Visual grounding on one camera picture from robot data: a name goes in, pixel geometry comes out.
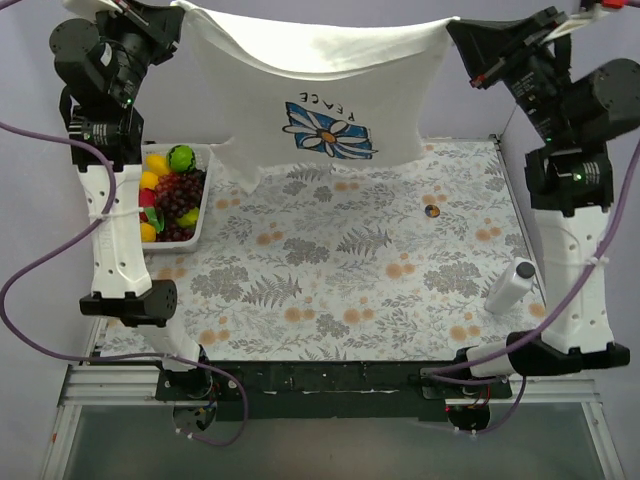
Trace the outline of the white t-shirt with flower print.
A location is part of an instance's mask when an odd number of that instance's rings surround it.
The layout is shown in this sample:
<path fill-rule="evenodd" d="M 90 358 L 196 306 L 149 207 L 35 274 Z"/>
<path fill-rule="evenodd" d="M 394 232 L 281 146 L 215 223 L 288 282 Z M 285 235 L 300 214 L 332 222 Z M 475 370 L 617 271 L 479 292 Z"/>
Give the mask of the white t-shirt with flower print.
<path fill-rule="evenodd" d="M 274 166 L 393 167 L 422 155 L 418 123 L 452 44 L 447 19 L 338 27 L 175 7 L 230 133 L 214 155 L 246 191 Z"/>

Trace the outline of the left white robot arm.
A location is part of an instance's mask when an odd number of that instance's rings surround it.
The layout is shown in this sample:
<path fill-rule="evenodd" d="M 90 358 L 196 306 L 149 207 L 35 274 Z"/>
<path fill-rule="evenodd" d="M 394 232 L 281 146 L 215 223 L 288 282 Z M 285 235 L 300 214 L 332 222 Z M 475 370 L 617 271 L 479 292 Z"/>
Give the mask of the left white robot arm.
<path fill-rule="evenodd" d="M 139 227 L 143 118 L 134 107 L 152 65 L 170 58 L 180 41 L 184 12 L 139 1 L 67 1 L 74 18 L 49 39 L 54 68 L 64 82 L 60 113 L 70 140 L 86 143 L 100 162 L 78 145 L 72 163 L 97 228 L 91 235 L 94 273 L 90 293 L 79 301 L 85 316 L 112 317 L 136 329 L 162 355 L 162 367 L 178 377 L 193 400 L 213 386 L 196 365 L 203 350 L 175 319 L 177 288 L 147 270 Z"/>

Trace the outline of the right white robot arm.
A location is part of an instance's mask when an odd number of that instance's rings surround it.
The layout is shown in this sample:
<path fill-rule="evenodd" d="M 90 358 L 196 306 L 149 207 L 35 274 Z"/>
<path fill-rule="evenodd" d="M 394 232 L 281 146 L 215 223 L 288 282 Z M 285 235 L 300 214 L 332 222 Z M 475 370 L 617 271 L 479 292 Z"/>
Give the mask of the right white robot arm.
<path fill-rule="evenodd" d="M 535 329 L 461 349 L 422 383 L 453 383 L 475 397 L 496 377 L 559 376 L 628 365 L 608 323 L 605 253 L 628 189 L 613 184 L 607 144 L 639 126 L 639 65 L 616 58 L 578 80 L 570 32 L 593 13 L 547 8 L 516 21 L 448 25 L 471 85 L 503 83 L 543 146 L 527 154 L 525 179 L 542 249 L 547 315 Z"/>

